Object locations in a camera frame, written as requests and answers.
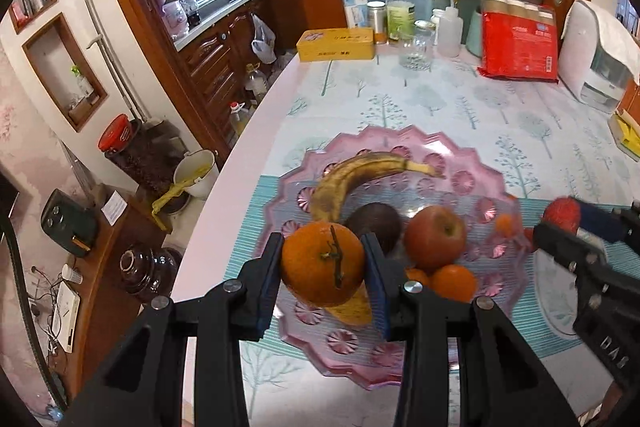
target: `fruit bowl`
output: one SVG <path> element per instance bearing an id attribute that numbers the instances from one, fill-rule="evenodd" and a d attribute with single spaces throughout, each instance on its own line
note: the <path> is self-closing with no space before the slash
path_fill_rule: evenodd
<path id="1" fill-rule="evenodd" d="M 467 249 L 458 263 L 476 276 L 476 295 L 494 298 L 511 317 L 527 285 L 522 224 L 515 219 L 515 239 L 507 239 L 495 232 L 494 219 L 503 213 L 519 216 L 518 200 L 505 191 L 502 174 L 480 162 L 475 149 L 459 148 L 443 133 L 428 135 L 414 126 L 398 131 L 369 126 L 358 135 L 338 134 L 324 149 L 306 152 L 299 168 L 281 176 L 276 197 L 265 205 L 265 225 L 254 255 L 260 255 L 271 232 L 287 237 L 311 221 L 309 200 L 323 175 L 337 163 L 370 151 L 391 151 L 430 164 L 444 178 L 403 172 L 364 184 L 347 197 L 340 222 L 372 201 L 393 206 L 405 224 L 425 206 L 448 206 L 466 223 Z M 401 241 L 390 255 L 410 266 Z M 373 325 L 345 325 L 327 311 L 297 301 L 284 284 L 276 306 L 280 338 L 299 347 L 322 374 L 349 377 L 366 389 L 401 381 L 403 343 L 385 342 Z M 456 344 L 451 343 L 449 363 L 457 359 Z"/>

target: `plastic bag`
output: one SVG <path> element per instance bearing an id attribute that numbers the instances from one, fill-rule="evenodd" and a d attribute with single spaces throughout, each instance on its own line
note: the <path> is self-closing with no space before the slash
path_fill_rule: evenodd
<path id="1" fill-rule="evenodd" d="M 276 61 L 276 54 L 273 51 L 276 35 L 258 16 L 252 15 L 252 17 L 254 19 L 255 35 L 251 48 L 261 61 L 265 64 L 272 64 Z"/>

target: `white bucket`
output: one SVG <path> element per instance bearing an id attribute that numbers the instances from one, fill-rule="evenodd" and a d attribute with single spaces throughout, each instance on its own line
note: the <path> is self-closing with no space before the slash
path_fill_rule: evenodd
<path id="1" fill-rule="evenodd" d="M 193 173 L 203 165 L 211 165 L 211 170 L 205 174 L 204 178 L 196 181 L 191 187 L 185 188 L 186 192 L 199 200 L 207 199 L 213 188 L 213 183 L 215 183 L 218 174 L 220 174 L 214 154 L 206 149 L 194 152 L 193 154 L 187 153 L 184 155 L 184 160 L 178 163 L 174 172 L 174 183 L 178 183 L 193 176 Z"/>

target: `plastic bottle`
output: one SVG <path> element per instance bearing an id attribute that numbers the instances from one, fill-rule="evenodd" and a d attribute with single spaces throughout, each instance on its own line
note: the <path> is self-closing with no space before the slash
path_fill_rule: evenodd
<path id="1" fill-rule="evenodd" d="M 229 122 L 239 137 L 242 134 L 242 131 L 244 131 L 246 125 L 249 123 L 249 111 L 244 108 L 244 102 L 231 102 L 229 107 L 231 108 Z"/>
<path id="2" fill-rule="evenodd" d="M 458 17 L 458 8 L 447 7 L 438 24 L 438 53 L 443 57 L 460 55 L 463 22 Z"/>
<path id="3" fill-rule="evenodd" d="M 443 15 L 444 15 L 444 10 L 441 10 L 440 8 L 434 8 L 433 9 L 433 15 L 431 16 L 431 22 L 436 25 L 436 36 L 435 36 L 435 39 L 433 41 L 433 45 L 434 46 L 438 45 L 438 25 L 440 24 L 440 17 L 442 17 Z"/>
<path id="4" fill-rule="evenodd" d="M 254 92 L 255 101 L 259 105 L 269 90 L 267 77 L 258 69 L 256 64 L 247 64 L 246 73 L 248 75 L 247 87 Z"/>
<path id="5" fill-rule="evenodd" d="M 413 0 L 386 0 L 386 17 L 389 40 L 398 42 L 400 33 L 412 35 L 415 22 Z"/>

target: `banana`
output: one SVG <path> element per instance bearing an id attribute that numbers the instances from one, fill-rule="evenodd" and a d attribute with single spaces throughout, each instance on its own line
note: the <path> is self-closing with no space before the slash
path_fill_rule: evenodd
<path id="1" fill-rule="evenodd" d="M 438 176 L 430 165 L 414 163 L 390 152 L 369 152 L 339 163 L 320 180 L 311 197 L 309 212 L 314 221 L 339 223 L 342 204 L 363 183 L 405 171 Z"/>

